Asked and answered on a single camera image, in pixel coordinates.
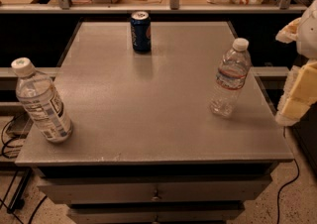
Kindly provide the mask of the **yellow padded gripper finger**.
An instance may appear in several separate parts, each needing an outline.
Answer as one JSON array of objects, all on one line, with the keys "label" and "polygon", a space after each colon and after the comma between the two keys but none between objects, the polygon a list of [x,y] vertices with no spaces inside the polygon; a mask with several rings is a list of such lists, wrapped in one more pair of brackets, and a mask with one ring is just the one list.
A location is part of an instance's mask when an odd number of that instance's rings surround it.
[{"label": "yellow padded gripper finger", "polygon": [[289,44],[297,40],[297,30],[299,26],[301,18],[296,18],[295,20],[291,21],[287,24],[284,28],[282,28],[275,39],[281,43]]},{"label": "yellow padded gripper finger", "polygon": [[275,121],[281,126],[299,122],[312,104],[317,102],[317,61],[294,65],[287,75],[283,94],[277,105]]}]

